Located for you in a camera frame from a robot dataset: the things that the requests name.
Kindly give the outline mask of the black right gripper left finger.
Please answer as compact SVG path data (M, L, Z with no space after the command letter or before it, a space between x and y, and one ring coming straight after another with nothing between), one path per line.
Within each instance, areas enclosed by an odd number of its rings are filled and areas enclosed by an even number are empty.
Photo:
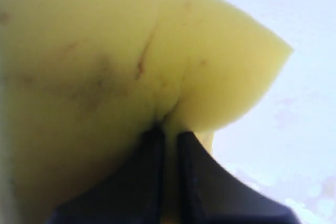
M143 133L141 143L112 175L58 206L47 223L159 223L163 192L164 133Z

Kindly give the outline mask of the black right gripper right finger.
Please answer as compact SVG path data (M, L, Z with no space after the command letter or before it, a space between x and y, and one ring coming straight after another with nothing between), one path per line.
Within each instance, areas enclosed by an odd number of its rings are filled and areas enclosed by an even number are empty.
M251 189L215 161L194 133L178 135L182 223L299 223L287 206Z

